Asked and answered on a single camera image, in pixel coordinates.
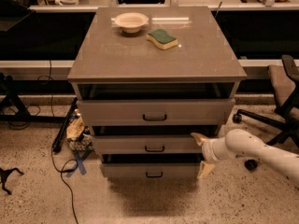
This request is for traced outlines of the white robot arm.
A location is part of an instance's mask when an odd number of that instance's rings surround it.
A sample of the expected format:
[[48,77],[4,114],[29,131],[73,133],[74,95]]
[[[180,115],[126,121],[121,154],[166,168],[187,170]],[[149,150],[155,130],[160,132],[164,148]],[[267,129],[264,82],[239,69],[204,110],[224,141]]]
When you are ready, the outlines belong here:
[[257,136],[233,129],[221,138],[207,138],[200,133],[191,133],[202,149],[204,161],[209,164],[236,159],[238,156],[256,158],[299,186],[299,157],[289,151],[271,147]]

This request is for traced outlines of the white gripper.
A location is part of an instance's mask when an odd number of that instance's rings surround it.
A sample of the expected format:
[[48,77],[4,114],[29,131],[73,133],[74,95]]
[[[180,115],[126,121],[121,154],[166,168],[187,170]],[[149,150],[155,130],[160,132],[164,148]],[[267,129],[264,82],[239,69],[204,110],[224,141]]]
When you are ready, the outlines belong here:
[[208,176],[217,163],[225,160],[232,160],[236,157],[236,154],[231,151],[225,142],[225,138],[208,139],[201,133],[191,133],[196,144],[202,147],[202,153],[205,161],[200,162],[199,178]]

